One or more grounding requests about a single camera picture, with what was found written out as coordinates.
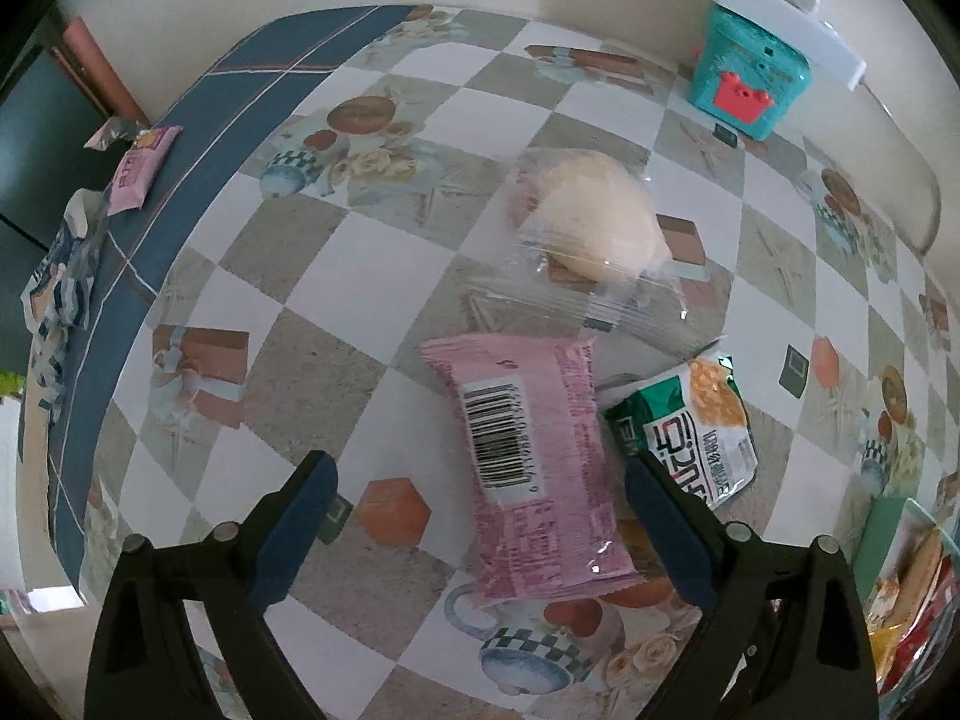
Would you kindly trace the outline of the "crumpled blue white wrapper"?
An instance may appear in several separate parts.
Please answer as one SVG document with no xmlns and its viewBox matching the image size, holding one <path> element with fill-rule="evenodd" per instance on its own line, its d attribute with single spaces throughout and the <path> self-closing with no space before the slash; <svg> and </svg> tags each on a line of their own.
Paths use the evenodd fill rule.
<svg viewBox="0 0 960 720">
<path fill-rule="evenodd" d="M 70 337 L 88 328 L 107 210 L 103 192 L 76 190 L 47 254 L 21 293 L 25 325 L 32 335 L 28 380 L 41 390 L 39 406 L 52 422 L 59 421 L 64 408 Z"/>
</svg>

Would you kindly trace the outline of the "beige orange snack packet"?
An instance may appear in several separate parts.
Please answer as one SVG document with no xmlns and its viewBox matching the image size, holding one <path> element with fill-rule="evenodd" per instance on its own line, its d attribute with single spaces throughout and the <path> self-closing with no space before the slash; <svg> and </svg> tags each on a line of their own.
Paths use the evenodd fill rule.
<svg viewBox="0 0 960 720">
<path fill-rule="evenodd" d="M 939 577 L 944 555 L 942 538 L 937 528 L 929 528 L 914 548 L 903 569 L 875 582 L 866 606 L 867 631 L 900 628 L 911 629 Z"/>
</svg>

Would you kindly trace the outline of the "red nice snack packet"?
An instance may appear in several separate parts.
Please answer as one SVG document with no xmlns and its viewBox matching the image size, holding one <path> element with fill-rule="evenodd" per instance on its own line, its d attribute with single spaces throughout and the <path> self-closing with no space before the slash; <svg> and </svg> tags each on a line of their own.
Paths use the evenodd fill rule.
<svg viewBox="0 0 960 720">
<path fill-rule="evenodd" d="M 893 665 L 880 688 L 882 699 L 905 702 L 908 695 L 913 695 L 926 683 L 946 653 L 957 616 L 957 598 L 947 601 L 939 610 L 929 605 L 916 626 L 896 647 Z"/>
</svg>

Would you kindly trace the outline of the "teal toy box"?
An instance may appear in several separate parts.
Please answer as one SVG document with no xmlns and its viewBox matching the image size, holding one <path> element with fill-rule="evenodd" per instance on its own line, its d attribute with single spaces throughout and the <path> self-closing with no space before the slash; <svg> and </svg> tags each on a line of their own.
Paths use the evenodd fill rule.
<svg viewBox="0 0 960 720">
<path fill-rule="evenodd" d="M 727 8 L 708 10 L 688 102 L 763 142 L 811 84 L 804 55 Z"/>
</svg>

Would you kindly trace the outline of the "green white walnut packet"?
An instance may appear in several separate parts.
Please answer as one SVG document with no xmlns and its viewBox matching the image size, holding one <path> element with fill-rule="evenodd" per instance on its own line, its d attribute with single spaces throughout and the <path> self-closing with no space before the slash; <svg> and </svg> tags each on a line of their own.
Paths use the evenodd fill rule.
<svg viewBox="0 0 960 720">
<path fill-rule="evenodd" d="M 754 481 L 758 457 L 734 361 L 717 346 L 651 379 L 602 390 L 597 403 L 625 455 L 651 452 L 711 509 Z"/>
</svg>

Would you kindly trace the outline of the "white power strip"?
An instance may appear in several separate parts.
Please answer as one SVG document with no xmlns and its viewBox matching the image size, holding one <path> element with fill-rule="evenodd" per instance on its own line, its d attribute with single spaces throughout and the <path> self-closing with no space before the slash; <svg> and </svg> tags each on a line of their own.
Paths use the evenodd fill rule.
<svg viewBox="0 0 960 720">
<path fill-rule="evenodd" d="M 866 60 L 818 15 L 820 0 L 812 0 L 812 11 L 800 8 L 791 0 L 713 2 L 771 32 L 848 89 L 856 89 L 866 75 Z"/>
</svg>

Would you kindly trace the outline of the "pink snack packet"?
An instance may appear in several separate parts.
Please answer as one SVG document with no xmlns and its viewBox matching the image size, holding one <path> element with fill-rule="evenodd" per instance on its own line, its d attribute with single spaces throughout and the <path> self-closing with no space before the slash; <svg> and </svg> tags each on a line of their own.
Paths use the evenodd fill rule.
<svg viewBox="0 0 960 720">
<path fill-rule="evenodd" d="M 493 605 L 640 582 L 617 523 L 592 351 L 590 335 L 469 333 L 420 346 L 466 439 L 475 578 Z"/>
</svg>

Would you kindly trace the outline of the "teal shallow tray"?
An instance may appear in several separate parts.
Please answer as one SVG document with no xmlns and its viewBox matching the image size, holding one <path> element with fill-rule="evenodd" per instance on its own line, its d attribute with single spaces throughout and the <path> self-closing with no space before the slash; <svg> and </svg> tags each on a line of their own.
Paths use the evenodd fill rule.
<svg viewBox="0 0 960 720">
<path fill-rule="evenodd" d="M 878 582 L 903 574 L 928 533 L 940 538 L 942 550 L 958 564 L 958 548 L 934 517 L 912 497 L 874 500 L 853 559 L 854 586 L 863 610 L 875 596 Z"/>
</svg>

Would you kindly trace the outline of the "checkered tablecloth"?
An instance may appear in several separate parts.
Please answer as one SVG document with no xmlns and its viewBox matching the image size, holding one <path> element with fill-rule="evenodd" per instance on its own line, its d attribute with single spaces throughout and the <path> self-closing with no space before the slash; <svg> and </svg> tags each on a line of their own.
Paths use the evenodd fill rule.
<svg viewBox="0 0 960 720">
<path fill-rule="evenodd" d="M 722 504 L 854 553 L 874 500 L 958 517 L 958 309 L 923 262 L 934 179 L 867 88 L 817 78 L 763 142 L 690 73 L 486 11 L 347 8 L 260 28 L 167 114 L 145 206 L 110 222 L 57 422 L 23 427 L 29 580 L 98 603 L 121 541 L 251 509 L 309 449 L 342 504 L 268 619 L 337 718 L 622 718 L 695 616 L 649 582 L 602 655 L 537 694 L 483 671 L 466 446 L 420 346 L 485 332 L 467 281 L 534 146 L 647 183 L 685 294 L 734 361 L 758 466 Z"/>
</svg>

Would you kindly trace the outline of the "yellow orange snack packet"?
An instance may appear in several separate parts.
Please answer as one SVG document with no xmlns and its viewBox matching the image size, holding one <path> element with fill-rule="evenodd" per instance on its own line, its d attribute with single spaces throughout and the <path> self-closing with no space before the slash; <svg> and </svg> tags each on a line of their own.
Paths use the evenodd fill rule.
<svg viewBox="0 0 960 720">
<path fill-rule="evenodd" d="M 896 649 L 900 647 L 906 628 L 907 624 L 905 622 L 898 622 L 893 626 L 885 626 L 885 628 L 878 628 L 869 632 L 869 645 L 871 645 L 872 660 L 874 660 L 875 685 L 878 688 L 884 686 L 887 674 L 892 669 Z"/>
</svg>

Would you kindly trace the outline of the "dark teal cabinet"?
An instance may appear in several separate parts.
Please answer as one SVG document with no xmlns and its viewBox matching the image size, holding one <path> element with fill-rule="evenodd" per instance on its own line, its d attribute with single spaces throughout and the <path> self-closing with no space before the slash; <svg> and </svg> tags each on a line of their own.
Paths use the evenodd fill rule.
<svg viewBox="0 0 960 720">
<path fill-rule="evenodd" d="M 149 115 L 82 18 L 46 18 L 2 83 L 2 369 L 23 374 L 29 340 L 21 291 L 57 234 L 78 188 L 106 187 L 121 159 L 83 143 L 112 115 Z"/>
</svg>

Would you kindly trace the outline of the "wrapped round cream bun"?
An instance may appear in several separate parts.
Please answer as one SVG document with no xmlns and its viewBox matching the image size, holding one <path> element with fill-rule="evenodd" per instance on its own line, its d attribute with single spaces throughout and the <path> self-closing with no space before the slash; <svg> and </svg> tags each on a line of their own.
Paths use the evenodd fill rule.
<svg viewBox="0 0 960 720">
<path fill-rule="evenodd" d="M 508 176 L 505 242 L 467 281 L 485 332 L 631 337 L 669 358 L 715 343 L 647 183 L 600 151 L 534 148 Z"/>
</svg>

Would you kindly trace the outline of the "small pink candy packet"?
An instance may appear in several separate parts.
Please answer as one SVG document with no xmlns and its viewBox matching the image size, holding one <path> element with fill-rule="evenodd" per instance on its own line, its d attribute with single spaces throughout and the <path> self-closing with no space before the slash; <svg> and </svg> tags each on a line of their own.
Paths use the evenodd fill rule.
<svg viewBox="0 0 960 720">
<path fill-rule="evenodd" d="M 130 143 L 110 179 L 109 216 L 142 208 L 156 174 L 181 133 L 180 125 L 148 128 L 133 119 L 114 115 L 88 138 L 85 148 L 94 151 L 106 151 L 117 142 Z"/>
</svg>

